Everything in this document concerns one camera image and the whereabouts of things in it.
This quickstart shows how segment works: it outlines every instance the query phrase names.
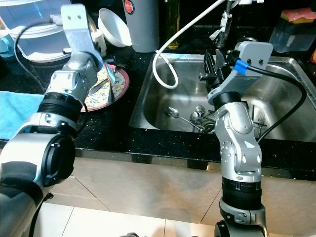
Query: white hose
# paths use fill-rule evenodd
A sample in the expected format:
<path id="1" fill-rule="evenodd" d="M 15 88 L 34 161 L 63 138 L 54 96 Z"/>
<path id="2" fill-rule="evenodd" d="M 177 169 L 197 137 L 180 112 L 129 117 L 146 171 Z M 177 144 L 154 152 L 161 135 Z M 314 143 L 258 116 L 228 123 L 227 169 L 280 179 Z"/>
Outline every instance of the white hose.
<path id="1" fill-rule="evenodd" d="M 170 62 L 168 61 L 167 58 L 165 58 L 163 55 L 161 55 L 161 53 L 168 47 L 169 44 L 171 44 L 176 38 L 179 37 L 179 35 L 181 35 L 183 32 L 185 32 L 189 27 L 191 27 L 193 24 L 195 24 L 197 21 L 199 21 L 200 19 L 202 19 L 206 14 L 208 14 L 210 11 L 212 11 L 214 8 L 216 8 L 219 4 L 221 4 L 222 2 L 224 2 L 226 0 L 217 0 L 213 5 L 211 5 L 208 9 L 206 9 L 204 12 L 202 12 L 199 16 L 197 16 L 196 18 L 194 18 L 191 22 L 189 22 L 187 25 L 185 25 L 181 30 L 179 30 L 173 37 L 171 37 L 161 48 L 160 50 L 156 51 L 156 55 L 154 57 L 153 60 L 153 73 L 154 76 L 156 78 L 156 80 L 160 83 L 160 85 L 162 85 L 163 87 L 167 88 L 167 89 L 174 89 L 178 86 L 179 83 L 179 79 L 177 76 L 177 73 L 175 72 L 174 68 L 172 67 L 172 65 L 170 64 Z M 172 74 L 174 76 L 174 80 L 175 83 L 174 85 L 168 85 L 166 83 L 164 83 L 160 77 L 158 76 L 157 70 L 156 70 L 156 63 L 157 63 L 157 59 L 161 57 L 169 66 L 170 70 L 172 71 Z"/>

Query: black granite countertop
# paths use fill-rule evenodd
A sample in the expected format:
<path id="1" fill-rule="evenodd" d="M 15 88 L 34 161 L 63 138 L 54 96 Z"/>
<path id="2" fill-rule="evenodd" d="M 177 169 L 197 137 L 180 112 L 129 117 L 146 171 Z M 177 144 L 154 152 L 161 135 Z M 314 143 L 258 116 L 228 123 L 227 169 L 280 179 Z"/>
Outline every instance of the black granite countertop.
<path id="1" fill-rule="evenodd" d="M 183 44 L 176 52 L 202 54 L 197 42 Z M 107 58 L 114 58 L 115 64 L 124 66 L 130 78 L 126 94 L 114 104 L 89 112 L 88 122 L 75 140 L 80 150 L 105 151 L 132 154 L 134 157 L 168 157 L 199 161 L 220 162 L 219 142 L 215 135 L 188 132 L 133 128 L 128 125 L 152 53 L 136 53 L 131 47 L 108 47 Z M 30 65 L 44 81 L 65 61 L 58 65 Z M 15 60 L 1 61 L 0 90 L 22 93 L 40 93 L 34 82 L 25 76 Z M 78 121 L 84 121 L 82 114 Z M 0 140 L 0 148 L 7 141 Z M 287 170 L 291 178 L 316 181 L 316 144 L 308 142 L 264 139 L 261 142 L 262 166 Z"/>

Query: stainless steel sink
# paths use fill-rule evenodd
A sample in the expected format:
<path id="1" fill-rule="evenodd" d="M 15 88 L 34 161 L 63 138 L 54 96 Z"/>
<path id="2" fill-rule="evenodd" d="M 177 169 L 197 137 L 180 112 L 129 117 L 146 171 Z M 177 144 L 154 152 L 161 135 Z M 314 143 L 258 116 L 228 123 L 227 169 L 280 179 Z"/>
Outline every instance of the stainless steel sink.
<path id="1" fill-rule="evenodd" d="M 189 119 L 198 104 L 207 110 L 213 109 L 207 103 L 205 83 L 198 80 L 203 72 L 203 55 L 164 54 L 179 77 L 179 85 L 170 90 L 162 87 L 154 78 L 152 64 L 144 79 L 129 125 L 145 129 L 162 129 L 193 132 L 193 127 L 179 118 L 171 118 L 165 107 L 171 106 Z M 292 58 L 271 57 L 267 70 L 296 78 L 305 87 L 308 97 L 304 104 L 286 121 L 275 128 L 267 138 L 280 140 L 316 142 L 316 88 L 299 64 Z M 167 84 L 174 84 L 169 68 L 162 60 L 157 62 L 160 78 Z M 255 134 L 263 133 L 287 113 L 300 99 L 300 91 L 288 82 L 263 76 L 246 92 L 242 100 L 248 102 L 249 114 L 254 122 Z"/>

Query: tile floor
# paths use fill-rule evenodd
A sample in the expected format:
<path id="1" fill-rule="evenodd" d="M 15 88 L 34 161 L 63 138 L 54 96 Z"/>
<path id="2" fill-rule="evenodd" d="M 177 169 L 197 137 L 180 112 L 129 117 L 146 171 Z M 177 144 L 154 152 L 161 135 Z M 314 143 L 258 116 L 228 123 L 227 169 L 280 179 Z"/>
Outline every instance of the tile floor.
<path id="1" fill-rule="evenodd" d="M 140 237 L 213 237 L 214 226 L 44 203 L 34 237 L 120 237 L 129 232 Z"/>

